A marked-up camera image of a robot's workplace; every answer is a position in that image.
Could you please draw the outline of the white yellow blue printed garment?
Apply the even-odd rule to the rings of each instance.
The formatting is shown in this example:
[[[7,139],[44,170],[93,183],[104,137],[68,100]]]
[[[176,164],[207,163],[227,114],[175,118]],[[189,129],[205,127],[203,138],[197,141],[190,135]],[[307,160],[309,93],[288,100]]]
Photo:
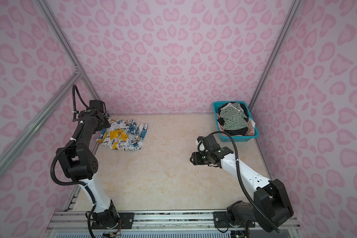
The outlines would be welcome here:
[[[142,148],[148,124],[135,120],[108,119],[110,127],[101,131],[96,140],[100,145],[112,150],[138,151]]]

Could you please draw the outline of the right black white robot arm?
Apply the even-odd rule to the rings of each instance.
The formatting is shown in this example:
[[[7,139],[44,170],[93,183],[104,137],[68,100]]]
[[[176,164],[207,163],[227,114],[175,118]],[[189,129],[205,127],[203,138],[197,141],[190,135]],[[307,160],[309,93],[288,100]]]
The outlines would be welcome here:
[[[190,162],[225,170],[237,178],[247,202],[241,200],[229,205],[223,218],[215,218],[216,228],[258,225],[266,232],[280,232],[279,227],[294,212],[284,184],[270,180],[236,158],[227,147],[215,151],[193,152]]]

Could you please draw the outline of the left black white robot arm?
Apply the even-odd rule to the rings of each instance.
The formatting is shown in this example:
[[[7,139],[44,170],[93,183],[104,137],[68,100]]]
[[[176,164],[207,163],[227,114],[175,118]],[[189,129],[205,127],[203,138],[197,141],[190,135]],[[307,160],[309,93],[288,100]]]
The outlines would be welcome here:
[[[99,163],[89,149],[93,134],[108,128],[109,122],[102,111],[94,108],[81,111],[74,120],[78,122],[77,128],[68,143],[57,149],[50,168],[51,178],[58,185],[78,185],[83,189],[92,206],[87,215],[88,229],[92,223],[101,228],[115,228],[121,219],[96,176]]]

